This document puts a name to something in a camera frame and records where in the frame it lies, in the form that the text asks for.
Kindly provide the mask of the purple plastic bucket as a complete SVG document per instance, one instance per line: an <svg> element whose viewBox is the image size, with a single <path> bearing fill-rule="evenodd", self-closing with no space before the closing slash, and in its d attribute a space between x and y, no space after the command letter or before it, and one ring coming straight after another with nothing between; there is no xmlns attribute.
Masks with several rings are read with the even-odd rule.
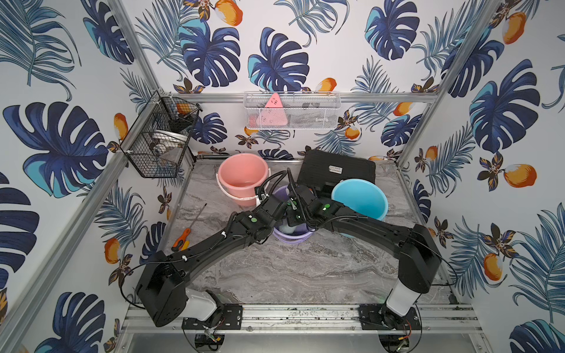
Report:
<svg viewBox="0 0 565 353"><path fill-rule="evenodd" d="M289 191L286 185L279 187L275 192L274 195L276 197L281 198L283 201L289 200ZM279 230L279 226L275 227L273 233L277 239L286 243L286 244L301 244L307 239L309 239L313 234L314 231L309 228L306 224L300 224L297 226L297 229L292 235L283 234Z"/></svg>

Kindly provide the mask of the pink plastic bucket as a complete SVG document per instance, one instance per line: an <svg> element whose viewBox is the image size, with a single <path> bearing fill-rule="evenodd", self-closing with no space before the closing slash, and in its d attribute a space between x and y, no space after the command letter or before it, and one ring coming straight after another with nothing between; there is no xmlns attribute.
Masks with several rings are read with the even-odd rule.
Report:
<svg viewBox="0 0 565 353"><path fill-rule="evenodd" d="M257 204L255 189L271 176L267 162L256 154L235 154L219 166L216 183L220 191L240 207Z"/></svg>

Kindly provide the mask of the turquoise plastic bucket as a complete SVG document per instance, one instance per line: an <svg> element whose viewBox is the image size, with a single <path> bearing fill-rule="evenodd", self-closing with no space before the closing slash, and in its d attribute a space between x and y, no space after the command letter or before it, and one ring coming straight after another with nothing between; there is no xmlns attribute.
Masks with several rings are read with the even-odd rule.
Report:
<svg viewBox="0 0 565 353"><path fill-rule="evenodd" d="M383 221L388 213L388 199L384 192L364 179L341 181L333 189L331 199L379 221Z"/></svg>

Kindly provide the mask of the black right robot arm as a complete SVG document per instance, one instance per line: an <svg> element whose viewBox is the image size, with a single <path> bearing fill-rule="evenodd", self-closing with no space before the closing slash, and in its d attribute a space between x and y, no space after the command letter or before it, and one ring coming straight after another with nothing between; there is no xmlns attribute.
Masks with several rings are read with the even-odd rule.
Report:
<svg viewBox="0 0 565 353"><path fill-rule="evenodd" d="M344 233L388 252L398 260L397 281L385 306L396 316L406 316L427 294L441 266L441 256L428 228L397 226L355 212L344 204L318 198L304 185L288 186L297 221L314 229Z"/></svg>

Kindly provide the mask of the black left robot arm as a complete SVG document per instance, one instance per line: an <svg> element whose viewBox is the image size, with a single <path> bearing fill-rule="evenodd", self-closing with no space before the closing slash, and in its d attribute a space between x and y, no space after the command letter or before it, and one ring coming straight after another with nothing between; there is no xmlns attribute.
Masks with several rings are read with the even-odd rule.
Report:
<svg viewBox="0 0 565 353"><path fill-rule="evenodd" d="M216 326L225 305L210 291L188 294L186 288L222 258L266 241L287 207L287 202L267 197L254 210L232 213L227 225L204 241L171 255L158 251L151 256L135 292L154 325L164 327L183 316Z"/></svg>

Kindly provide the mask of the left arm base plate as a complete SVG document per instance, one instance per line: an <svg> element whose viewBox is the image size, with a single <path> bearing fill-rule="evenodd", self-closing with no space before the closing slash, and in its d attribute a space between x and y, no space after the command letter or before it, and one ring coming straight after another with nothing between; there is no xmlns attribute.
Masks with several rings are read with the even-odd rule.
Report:
<svg viewBox="0 0 565 353"><path fill-rule="evenodd" d="M243 306L239 304L222 304L210 318L200 321L184 318L183 330L240 330L243 319Z"/></svg>

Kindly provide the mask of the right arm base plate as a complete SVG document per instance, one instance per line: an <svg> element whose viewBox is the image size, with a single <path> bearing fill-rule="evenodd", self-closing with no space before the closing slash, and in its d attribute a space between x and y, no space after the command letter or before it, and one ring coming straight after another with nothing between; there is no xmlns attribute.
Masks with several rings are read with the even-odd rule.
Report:
<svg viewBox="0 0 565 353"><path fill-rule="evenodd" d="M360 304L358 320L363 331L402 331L422 329L422 321L415 307L405 316L399 316L384 304Z"/></svg>

